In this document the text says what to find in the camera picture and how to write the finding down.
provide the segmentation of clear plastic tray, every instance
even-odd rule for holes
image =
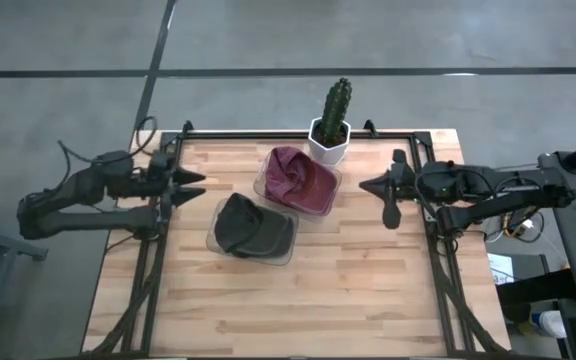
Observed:
[[[254,261],[254,262],[259,262],[259,263],[263,263],[263,264],[269,264],[269,265],[286,265],[289,261],[290,258],[292,257],[292,251],[293,248],[295,246],[295,238],[297,237],[297,229],[299,227],[299,217],[294,213],[294,211],[285,211],[285,210],[276,210],[273,208],[269,208],[269,207],[264,207],[267,210],[271,210],[271,211],[276,211],[281,213],[284,216],[289,217],[292,222],[293,222],[293,226],[292,226],[292,236],[290,239],[290,243],[289,245],[287,245],[289,248],[287,249],[286,253],[284,253],[284,255],[279,256],[279,257],[239,257],[239,256],[235,256],[233,254],[229,254],[227,252],[225,252],[221,246],[219,246],[219,244],[217,243],[217,238],[215,237],[215,224],[217,223],[217,216],[219,215],[219,213],[221,213],[221,210],[223,210],[224,206],[226,206],[226,202],[228,201],[228,199],[223,199],[219,202],[219,204],[217,204],[217,208],[215,210],[215,214],[212,217],[212,222],[210,223],[210,230],[208,230],[208,235],[206,237],[206,247],[208,248],[208,250],[222,254],[222,255],[226,255],[226,256],[232,256],[234,258],[237,259],[242,259],[242,260],[250,260],[250,261]]]
[[[322,165],[326,169],[330,170],[330,172],[332,172],[333,175],[335,175],[335,179],[337,179],[337,186],[335,186],[335,189],[330,194],[330,199],[328,200],[328,206],[326,206],[326,209],[321,213],[313,213],[306,209],[302,209],[297,206],[292,206],[289,204],[279,203],[266,197],[266,169],[268,168],[269,160],[270,160],[270,154],[266,156],[266,159],[262,163],[261,168],[259,169],[259,173],[257,174],[257,178],[255,179],[255,183],[253,184],[253,189],[255,190],[257,195],[261,196],[268,202],[279,205],[280,208],[297,210],[300,217],[312,222],[320,222],[323,216],[326,216],[330,213],[330,211],[332,210],[333,202],[335,200],[335,196],[337,196],[337,190],[339,189],[339,185],[341,184],[341,173],[339,172],[339,170],[331,169],[325,165]]]

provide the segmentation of baseball cap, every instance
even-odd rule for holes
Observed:
[[[233,256],[277,258],[292,249],[296,228],[294,218],[233,193],[217,215],[214,236],[219,247]]]
[[[265,197],[309,214],[325,215],[335,197],[338,180],[328,168],[301,150],[274,148],[266,168]]]

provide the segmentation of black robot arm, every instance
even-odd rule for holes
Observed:
[[[147,169],[134,168],[134,161],[125,151],[109,152],[95,158],[89,168],[70,176],[52,190],[29,194],[19,202],[17,220],[21,235],[41,239],[61,231],[124,229],[137,239],[157,236],[160,224],[169,220],[163,214],[162,202],[179,206],[205,192],[204,189],[182,185],[203,180],[201,174],[179,167],[181,142],[163,146],[150,158]],[[113,199],[127,197],[159,197],[159,203],[128,210],[102,213],[62,213],[69,206],[94,205],[105,195]]]
[[[384,201],[383,223],[399,226],[399,200],[420,201],[437,221],[439,234],[455,236],[472,223],[528,207],[565,207],[576,193],[556,169],[496,171],[486,166],[428,162],[415,175],[403,151],[395,150],[390,170],[359,186]],[[456,201],[470,207],[446,206]],[[440,204],[436,211],[429,203]]]

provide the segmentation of potted cactus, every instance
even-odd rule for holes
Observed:
[[[350,103],[352,86],[339,79],[326,96],[323,116],[313,119],[308,134],[312,157],[324,165],[337,165],[346,154],[350,141],[350,124],[344,121]]]

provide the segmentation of concrete floor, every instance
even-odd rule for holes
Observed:
[[[146,69],[164,7],[0,0],[0,70]],[[576,66],[576,0],[179,1],[161,66]],[[150,114],[167,129],[187,119],[201,129],[304,128],[334,80],[160,79]],[[373,119],[381,128],[456,128],[469,163],[534,162],[576,147],[576,75],[350,80],[353,126]],[[127,146],[143,87],[144,79],[0,79],[3,234],[18,236],[23,195],[62,176],[58,139],[88,155]],[[547,238],[561,249],[545,213]],[[20,258],[0,308],[0,359],[78,352],[105,236],[60,234],[38,242],[50,248],[45,263]],[[563,263],[543,239],[503,239],[489,250]]]

